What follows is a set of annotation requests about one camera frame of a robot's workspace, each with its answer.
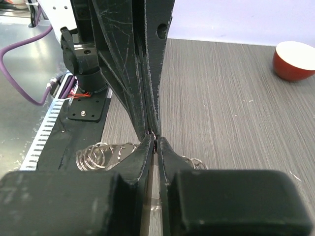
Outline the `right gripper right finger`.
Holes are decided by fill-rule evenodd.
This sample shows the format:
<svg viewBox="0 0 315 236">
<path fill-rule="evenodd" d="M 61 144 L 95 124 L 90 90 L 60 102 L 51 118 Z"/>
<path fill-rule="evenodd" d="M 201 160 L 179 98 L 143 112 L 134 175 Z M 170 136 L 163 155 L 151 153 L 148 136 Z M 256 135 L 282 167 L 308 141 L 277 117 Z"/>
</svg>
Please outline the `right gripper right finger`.
<svg viewBox="0 0 315 236">
<path fill-rule="evenodd" d="M 166 236 L 308 236 L 313 223 L 288 175 L 276 170 L 196 170 L 157 140 Z"/>
</svg>

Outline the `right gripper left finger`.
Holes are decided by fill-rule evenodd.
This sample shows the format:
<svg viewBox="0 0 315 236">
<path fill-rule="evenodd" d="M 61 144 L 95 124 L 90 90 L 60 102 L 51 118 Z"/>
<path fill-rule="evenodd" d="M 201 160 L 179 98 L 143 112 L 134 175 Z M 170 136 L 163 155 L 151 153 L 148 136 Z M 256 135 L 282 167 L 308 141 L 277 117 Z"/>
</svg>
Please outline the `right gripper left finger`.
<svg viewBox="0 0 315 236">
<path fill-rule="evenodd" d="M 154 137 L 108 171 L 15 171 L 0 181 L 3 236 L 146 236 Z"/>
</svg>

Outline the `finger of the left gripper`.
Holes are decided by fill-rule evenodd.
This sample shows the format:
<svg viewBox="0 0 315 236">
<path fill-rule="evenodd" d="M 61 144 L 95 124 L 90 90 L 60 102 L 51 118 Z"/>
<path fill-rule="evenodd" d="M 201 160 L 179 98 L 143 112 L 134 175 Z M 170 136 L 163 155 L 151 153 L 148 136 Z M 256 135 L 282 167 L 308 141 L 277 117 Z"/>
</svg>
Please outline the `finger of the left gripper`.
<svg viewBox="0 0 315 236">
<path fill-rule="evenodd" d="M 118 70 L 134 130 L 138 139 L 142 140 L 148 128 L 135 49 L 132 1 L 94 0 L 93 7 Z"/>
<path fill-rule="evenodd" d="M 173 0 L 146 0 L 144 3 L 146 108 L 149 129 L 156 135 L 160 135 L 159 86 L 167 35 L 175 2 Z"/>
</svg>

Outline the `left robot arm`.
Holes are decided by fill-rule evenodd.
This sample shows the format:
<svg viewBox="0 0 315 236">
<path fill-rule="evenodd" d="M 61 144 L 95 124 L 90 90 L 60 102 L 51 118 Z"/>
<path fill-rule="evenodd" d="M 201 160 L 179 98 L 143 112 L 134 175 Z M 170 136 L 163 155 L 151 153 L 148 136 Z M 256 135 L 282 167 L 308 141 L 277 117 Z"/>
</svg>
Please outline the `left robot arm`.
<svg viewBox="0 0 315 236">
<path fill-rule="evenodd" d="M 42 0 L 67 69 L 84 92 L 110 87 L 138 139 L 159 136 L 159 87 L 172 0 Z"/>
</svg>

